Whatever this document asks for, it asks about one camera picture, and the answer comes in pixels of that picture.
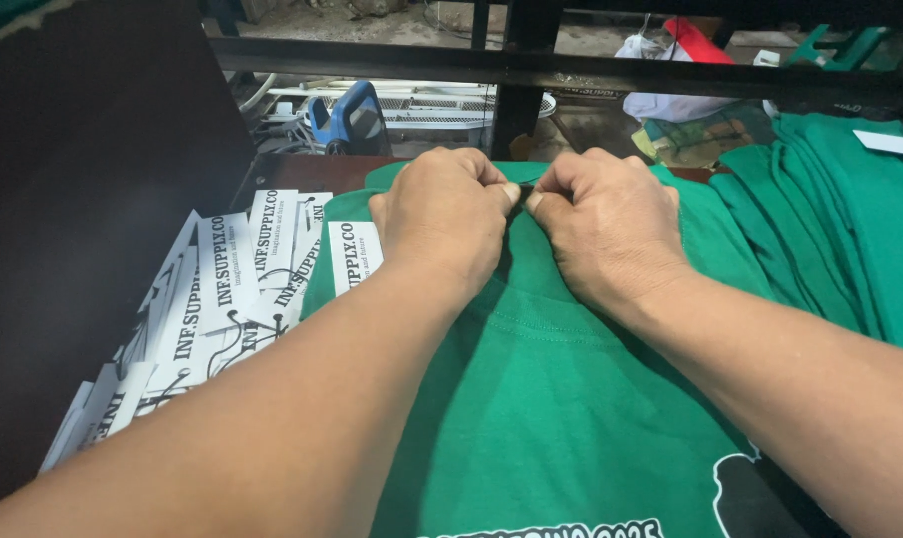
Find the red object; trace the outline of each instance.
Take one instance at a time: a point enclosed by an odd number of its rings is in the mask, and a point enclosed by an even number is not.
[[[720,50],[696,26],[683,17],[676,17],[663,23],[663,27],[673,35],[690,58],[700,63],[734,63],[730,56]]]

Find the right hand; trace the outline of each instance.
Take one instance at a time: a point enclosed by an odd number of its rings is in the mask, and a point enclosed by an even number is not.
[[[635,301],[692,273],[681,244],[677,189],[639,157],[599,148],[563,153],[526,203],[579,299],[618,317]]]

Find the left hand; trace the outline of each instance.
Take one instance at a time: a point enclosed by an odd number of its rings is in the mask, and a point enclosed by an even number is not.
[[[481,151],[437,147],[406,165],[368,209],[386,263],[447,275],[469,300],[498,264],[506,216],[520,193]]]

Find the wooden table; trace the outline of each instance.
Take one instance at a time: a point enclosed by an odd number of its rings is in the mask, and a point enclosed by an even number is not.
[[[231,210],[240,212],[251,206],[258,189],[298,189],[336,195],[363,189],[368,172],[407,160],[397,157],[263,153],[255,158],[253,167],[232,201]],[[713,175],[705,168],[671,168],[670,171],[677,177],[698,183],[707,183]]]

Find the concrete floor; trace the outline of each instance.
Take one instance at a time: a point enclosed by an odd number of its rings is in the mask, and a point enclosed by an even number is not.
[[[330,0],[326,7],[310,7],[304,1],[298,0],[290,6],[279,7],[266,14],[257,25],[239,23],[239,30],[242,36],[249,37],[469,47],[468,39],[433,28],[425,20],[425,6],[421,2],[386,17],[358,20],[352,20],[354,16],[345,4],[346,0]],[[428,20],[434,20],[430,14]],[[637,28],[562,25],[554,52],[565,55],[613,56],[625,38],[637,31]],[[645,35],[650,38],[662,38],[664,41],[669,37],[663,29],[648,30]],[[499,50],[501,37],[501,34],[490,34],[488,47]],[[760,48],[730,45],[727,52],[738,63],[750,63]],[[787,49],[773,50],[784,55],[787,52]],[[641,125],[625,114],[622,101],[603,101],[598,106],[559,105],[555,115],[564,123],[565,132],[574,139],[574,145],[577,147],[602,147],[622,157],[639,154],[630,136],[639,130]],[[402,157],[417,156],[436,145],[449,147],[467,145],[460,136],[436,139],[434,133],[421,131],[392,134],[393,139],[396,139],[393,143],[395,155]],[[538,121],[533,140],[534,148],[529,157],[531,160],[551,161],[557,153],[573,151],[572,144],[550,119]]]

